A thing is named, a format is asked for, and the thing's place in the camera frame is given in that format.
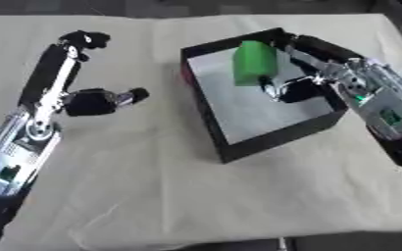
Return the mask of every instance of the white tablecloth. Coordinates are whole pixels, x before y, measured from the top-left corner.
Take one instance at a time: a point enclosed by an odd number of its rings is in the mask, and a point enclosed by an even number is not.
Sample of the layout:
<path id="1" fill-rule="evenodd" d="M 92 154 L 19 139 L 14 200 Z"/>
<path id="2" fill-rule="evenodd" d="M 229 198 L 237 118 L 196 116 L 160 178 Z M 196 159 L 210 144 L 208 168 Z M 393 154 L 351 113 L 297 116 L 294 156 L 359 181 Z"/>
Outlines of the white tablecloth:
<path id="1" fill-rule="evenodd" d="M 402 169 L 348 112 L 333 128 L 219 163 L 179 75 L 179 49 L 281 26 L 378 58 L 402 74 L 384 16 L 179 20 L 0 17 L 0 124 L 41 52 L 70 31 L 112 35 L 72 89 L 143 86 L 151 97 L 100 118 L 60 118 L 64 138 L 0 250 L 138 250 L 351 230 L 402 230 Z"/>

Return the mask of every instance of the green led light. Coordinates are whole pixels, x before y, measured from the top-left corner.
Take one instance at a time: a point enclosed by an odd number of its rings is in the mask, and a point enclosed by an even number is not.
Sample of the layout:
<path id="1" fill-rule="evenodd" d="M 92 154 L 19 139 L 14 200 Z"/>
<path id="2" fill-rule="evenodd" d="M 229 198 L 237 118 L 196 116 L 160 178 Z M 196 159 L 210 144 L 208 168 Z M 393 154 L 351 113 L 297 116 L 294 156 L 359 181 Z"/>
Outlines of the green led light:
<path id="1" fill-rule="evenodd" d="M 355 98 L 356 98 L 358 101 L 363 101 L 363 100 L 364 100 L 364 97 L 363 97 L 363 96 L 360 96 L 360 95 L 356 95 Z"/>

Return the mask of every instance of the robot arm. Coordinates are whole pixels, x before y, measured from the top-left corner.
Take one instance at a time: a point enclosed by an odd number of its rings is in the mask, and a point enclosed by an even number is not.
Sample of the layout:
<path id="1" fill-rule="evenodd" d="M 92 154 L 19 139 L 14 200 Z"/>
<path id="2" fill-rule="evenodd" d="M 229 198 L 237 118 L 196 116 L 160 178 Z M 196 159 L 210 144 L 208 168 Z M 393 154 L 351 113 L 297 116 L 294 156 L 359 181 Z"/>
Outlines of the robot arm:
<path id="1" fill-rule="evenodd" d="M 0 197 L 13 197 L 30 186 L 61 140 L 53 116 L 104 115 L 148 96 L 142 88 L 116 94 L 102 88 L 68 92 L 88 60 L 85 49 L 104 48 L 109 35 L 76 31 L 62 36 L 43 53 L 25 86 L 19 107 L 0 127 Z"/>
<path id="2" fill-rule="evenodd" d="M 271 88 L 284 93 L 304 79 L 313 84 L 333 84 L 338 94 L 384 140 L 402 139 L 402 77 L 389 66 L 348 49 L 307 35 L 279 29 L 272 44 L 291 57 L 308 76 Z"/>
<path id="3" fill-rule="evenodd" d="M 388 156 L 402 167 L 402 77 L 398 73 L 348 49 L 281 28 L 270 41 L 289 54 L 290 61 L 306 76 L 286 83 L 260 80 L 263 90 L 277 101 L 295 102 L 315 96 L 310 86 L 331 84 Z M 296 89 L 302 96 L 294 94 Z"/>

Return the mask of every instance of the table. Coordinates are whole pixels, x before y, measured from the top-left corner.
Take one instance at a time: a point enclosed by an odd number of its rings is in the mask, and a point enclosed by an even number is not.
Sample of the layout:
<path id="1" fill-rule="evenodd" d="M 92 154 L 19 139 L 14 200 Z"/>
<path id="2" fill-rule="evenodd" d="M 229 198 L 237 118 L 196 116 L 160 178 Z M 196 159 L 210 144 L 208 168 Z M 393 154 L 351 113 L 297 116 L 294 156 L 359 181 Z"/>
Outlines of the table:
<path id="1" fill-rule="evenodd" d="M 276 26 L 388 62 L 402 74 L 402 36 L 382 15 L 0 17 L 0 124 L 40 53 L 79 28 L 107 32 L 112 41 L 89 53 L 72 90 L 151 92 L 115 115 L 59 118 L 61 145 L 7 227 L 0 251 L 156 250 L 402 230 L 402 169 L 352 112 L 330 130 L 219 163 L 179 75 L 179 49 Z"/>

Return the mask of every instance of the black robotic finger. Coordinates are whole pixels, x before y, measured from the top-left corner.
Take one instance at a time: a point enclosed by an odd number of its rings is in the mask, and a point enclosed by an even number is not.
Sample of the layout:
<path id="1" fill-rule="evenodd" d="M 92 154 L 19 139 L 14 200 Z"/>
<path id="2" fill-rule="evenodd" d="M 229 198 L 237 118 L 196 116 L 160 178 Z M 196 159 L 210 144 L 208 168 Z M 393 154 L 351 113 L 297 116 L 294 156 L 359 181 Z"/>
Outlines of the black robotic finger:
<path id="1" fill-rule="evenodd" d="M 105 48 L 111 36 L 102 32 L 87 32 L 86 35 L 91 38 L 88 43 L 88 49 Z"/>
<path id="2" fill-rule="evenodd" d="M 352 58 L 363 58 L 349 49 L 326 42 L 314 36 L 300 35 L 293 40 L 294 49 L 308 53 L 322 61 L 335 61 L 339 64 L 347 63 Z"/>
<path id="3" fill-rule="evenodd" d="M 65 101 L 69 116 L 96 116 L 116 112 L 116 94 L 102 88 L 85 89 L 70 94 Z"/>
<path id="4" fill-rule="evenodd" d="M 60 37 L 60 40 L 68 41 L 79 48 L 95 49 L 107 47 L 111 36 L 102 32 L 86 32 L 78 30 Z"/>
<path id="5" fill-rule="evenodd" d="M 65 109 L 71 117 L 106 115 L 147 97 L 149 92 L 144 88 L 134 88 L 119 94 L 102 88 L 85 89 L 70 94 L 65 100 Z"/>
<path id="6" fill-rule="evenodd" d="M 279 101 L 295 103 L 322 95 L 319 87 L 311 79 L 300 77 L 290 81 L 292 82 L 285 87 Z"/>

